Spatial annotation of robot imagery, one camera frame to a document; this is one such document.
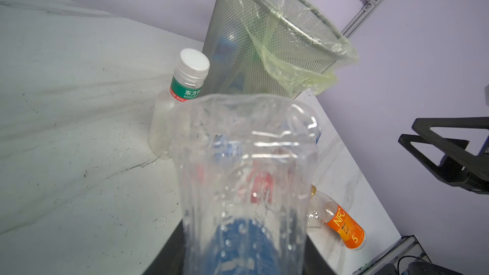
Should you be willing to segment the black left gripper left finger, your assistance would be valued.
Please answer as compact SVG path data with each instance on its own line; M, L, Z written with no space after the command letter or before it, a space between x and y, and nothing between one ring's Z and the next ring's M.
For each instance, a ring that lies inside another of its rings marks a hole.
M186 240L181 220L169 239L147 267L143 275L182 275L186 254Z

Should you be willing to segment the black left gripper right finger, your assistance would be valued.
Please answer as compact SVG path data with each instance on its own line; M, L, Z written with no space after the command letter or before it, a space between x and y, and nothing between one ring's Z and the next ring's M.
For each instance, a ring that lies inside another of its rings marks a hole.
M309 235L306 237L303 275L336 275L322 257Z

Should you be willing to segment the aluminium front rail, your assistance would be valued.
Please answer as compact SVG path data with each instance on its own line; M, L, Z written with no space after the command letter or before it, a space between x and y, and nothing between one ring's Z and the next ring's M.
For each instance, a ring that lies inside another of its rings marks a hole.
M403 236L394 245L380 253L372 261L362 266L354 275L358 274L378 274L385 266L388 274L398 274L398 265L401 271L406 271L409 263L424 260L432 262L427 252L424 250L418 239L412 236Z

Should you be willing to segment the clear bottle blue label white cap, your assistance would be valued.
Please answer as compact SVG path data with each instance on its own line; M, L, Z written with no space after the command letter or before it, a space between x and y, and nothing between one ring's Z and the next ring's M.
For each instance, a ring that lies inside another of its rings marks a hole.
M319 121L276 95L212 94L171 111L184 274L300 274Z

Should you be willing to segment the small bottle blue label near bin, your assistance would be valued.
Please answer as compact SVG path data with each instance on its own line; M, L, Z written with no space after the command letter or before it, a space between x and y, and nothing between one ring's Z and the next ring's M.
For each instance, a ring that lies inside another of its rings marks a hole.
M243 155L243 145L240 141L230 140L222 134L215 135L212 142L216 161L234 160Z

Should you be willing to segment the red cap clear bottle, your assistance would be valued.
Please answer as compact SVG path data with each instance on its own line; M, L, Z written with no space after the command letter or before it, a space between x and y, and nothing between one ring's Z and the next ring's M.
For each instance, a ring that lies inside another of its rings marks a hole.
M272 201L273 183L272 174L257 164L197 164L189 176L187 192L206 204L260 205Z

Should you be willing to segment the orange NFC juice bottle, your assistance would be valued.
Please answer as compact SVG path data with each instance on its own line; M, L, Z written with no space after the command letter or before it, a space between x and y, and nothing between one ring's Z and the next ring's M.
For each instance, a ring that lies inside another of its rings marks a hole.
M328 226L338 233L345 247L361 249L367 240L365 230L333 198L311 186L308 229L318 230Z

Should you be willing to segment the clear bottle green neck label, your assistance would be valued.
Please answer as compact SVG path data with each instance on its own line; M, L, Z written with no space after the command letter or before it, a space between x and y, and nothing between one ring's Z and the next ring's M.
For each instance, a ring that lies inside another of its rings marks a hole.
M177 57L169 87L162 89L155 100L148 137L149 146L159 159L168 160L171 156L168 123L173 119L170 111L176 105L199 96L209 69L209 59L198 50L185 48Z

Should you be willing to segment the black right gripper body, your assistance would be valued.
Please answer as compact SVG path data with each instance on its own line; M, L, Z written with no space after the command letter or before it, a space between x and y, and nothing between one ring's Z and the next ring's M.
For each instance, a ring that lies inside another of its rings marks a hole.
M448 138L446 140L457 145L463 150L465 150L469 144L468 140L458 140L452 138ZM488 137L481 147L479 155L477 156L482 155L488 156ZM444 180L448 183L448 185L463 188L476 194L488 194L488 181L477 177L465 166L459 164L455 159L451 158L447 154L445 154L441 159L439 167L442 170Z

